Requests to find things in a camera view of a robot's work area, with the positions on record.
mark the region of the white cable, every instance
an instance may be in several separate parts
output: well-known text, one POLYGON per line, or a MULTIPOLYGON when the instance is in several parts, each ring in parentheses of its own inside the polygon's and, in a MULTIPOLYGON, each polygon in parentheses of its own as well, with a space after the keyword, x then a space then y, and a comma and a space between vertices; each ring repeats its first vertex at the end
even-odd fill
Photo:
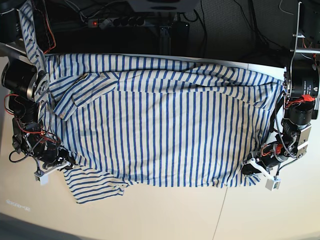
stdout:
POLYGON ((93 14, 92 16, 88 16, 88 19, 92 19, 94 16, 96 16, 98 13, 100 13, 103 9, 105 9, 106 7, 108 7, 110 4, 115 4, 115 3, 122 3, 122 2, 127 2, 126 0, 120 0, 120 1, 113 1, 113 2, 109 2, 106 5, 104 5, 100 10, 98 10, 95 14, 93 14))
POLYGON ((9 9, 8 11, 0 12, 0 16, 5 15, 5 14, 8 14, 8 13, 11 13, 11 12, 14 11, 14 10, 16 10, 16 9, 11 8, 11 9, 9 9))
POLYGON ((294 15, 292 12, 285 11, 285 10, 283 10, 283 9, 281 8, 281 4, 282 4, 282 2, 283 2, 283 0, 281 0, 281 1, 280 1, 280 3, 279 3, 279 9, 280 9, 280 11, 284 12, 285 14, 294 15))
POLYGON ((304 55, 303 53, 300 53, 302 56, 304 56, 306 59, 312 59, 311 57, 308 57, 306 55, 304 55))

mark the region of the blue and white striped shirt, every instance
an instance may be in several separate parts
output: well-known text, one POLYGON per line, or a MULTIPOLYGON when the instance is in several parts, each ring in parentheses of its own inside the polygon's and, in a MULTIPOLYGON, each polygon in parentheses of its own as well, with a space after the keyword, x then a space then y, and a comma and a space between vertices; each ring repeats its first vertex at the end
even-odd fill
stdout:
POLYGON ((135 183, 221 188, 259 181, 241 174, 242 162, 268 135, 280 80, 123 55, 52 55, 46 64, 51 129, 76 158, 64 177, 78 203, 123 195, 135 183))

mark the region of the red wire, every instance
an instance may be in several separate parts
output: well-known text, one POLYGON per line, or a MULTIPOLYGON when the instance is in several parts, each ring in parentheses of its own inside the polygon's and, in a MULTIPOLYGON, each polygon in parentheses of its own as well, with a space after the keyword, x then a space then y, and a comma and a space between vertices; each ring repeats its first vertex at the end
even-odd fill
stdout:
POLYGON ((269 151, 268 153, 264 153, 264 149, 267 147, 267 145, 265 145, 262 149, 261 149, 261 155, 263 157, 267 156, 268 154, 270 154, 271 152, 269 151))
POLYGON ((50 50, 54 49, 54 48, 57 46, 57 44, 56 44, 55 36, 54 36, 54 34, 52 33, 51 28, 50 28, 50 26, 49 26, 49 22, 48 22, 47 16, 45 16, 45 21, 46 21, 46 25, 47 25, 47 27, 48 27, 48 29, 49 29, 49 32, 50 32, 50 34, 51 34, 51 36, 52 36, 52 39, 53 39, 53 46, 52 46, 52 47, 49 47, 49 49, 44 52, 44 54, 47 54, 50 50))
POLYGON ((306 46, 306 44, 305 44, 305 39, 304 39, 304 38, 302 38, 302 44, 303 44, 303 47, 306 49, 307 46, 306 46))
POLYGON ((298 104, 298 103, 303 103, 303 102, 304 102, 303 98, 298 98, 294 101, 288 101, 286 103, 286 107, 289 108, 292 104, 298 104))
POLYGON ((16 96, 16 97, 18 97, 19 95, 18 95, 18 94, 13 94, 13 93, 11 93, 11 94, 5 95, 5 97, 4 97, 4 99, 3 99, 4 110, 5 110, 8 114, 10 114, 10 115, 13 116, 14 114, 11 113, 11 112, 9 112, 8 109, 7 109, 7 107, 6 107, 6 98, 9 97, 9 96, 16 96))

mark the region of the white bracket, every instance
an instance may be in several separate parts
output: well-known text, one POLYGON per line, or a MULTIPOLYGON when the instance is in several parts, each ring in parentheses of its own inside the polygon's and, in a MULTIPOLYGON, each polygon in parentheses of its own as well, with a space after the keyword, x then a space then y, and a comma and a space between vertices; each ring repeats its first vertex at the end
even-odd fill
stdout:
POLYGON ((34 172, 35 180, 40 181, 40 185, 43 186, 49 182, 49 174, 53 173, 56 170, 60 170, 68 166, 71 166, 71 163, 68 161, 63 161, 62 163, 51 167, 47 171, 42 171, 42 170, 40 170, 40 172, 36 171, 34 172))
POLYGON ((251 164, 255 169, 258 169, 266 178, 268 178, 265 185, 267 189, 269 189, 270 191, 273 191, 274 189, 279 189, 279 185, 281 182, 280 178, 278 178, 277 176, 271 176, 262 166, 256 163, 255 158, 251 158, 248 161, 248 164, 251 164))

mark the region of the metal bracket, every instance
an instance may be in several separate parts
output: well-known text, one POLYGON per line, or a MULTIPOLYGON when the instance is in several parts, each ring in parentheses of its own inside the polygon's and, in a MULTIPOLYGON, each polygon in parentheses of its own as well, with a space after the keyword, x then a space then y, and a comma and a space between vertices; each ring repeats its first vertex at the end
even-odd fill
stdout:
POLYGON ((42 170, 40 170, 39 172, 36 171, 34 172, 35 180, 40 181, 40 185, 43 186, 49 182, 49 174, 53 173, 56 170, 60 170, 68 166, 71 166, 71 163, 65 160, 62 163, 53 166, 47 171, 42 171, 42 170))
POLYGON ((171 38, 169 27, 160 28, 159 49, 161 55, 171 55, 171 38))
POLYGON ((296 156, 298 158, 301 158, 307 152, 310 131, 311 131, 311 124, 310 123, 308 123, 305 128, 300 129, 300 135, 299 135, 298 146, 297 146, 298 151, 296 153, 296 156))
POLYGON ((267 170, 265 170, 262 166, 258 165, 256 161, 257 160, 255 158, 251 158, 247 161, 247 164, 251 164, 255 169, 258 169, 266 178, 268 178, 265 187, 270 191, 273 191, 274 189, 279 189, 281 179, 277 176, 271 176, 267 172, 267 170))

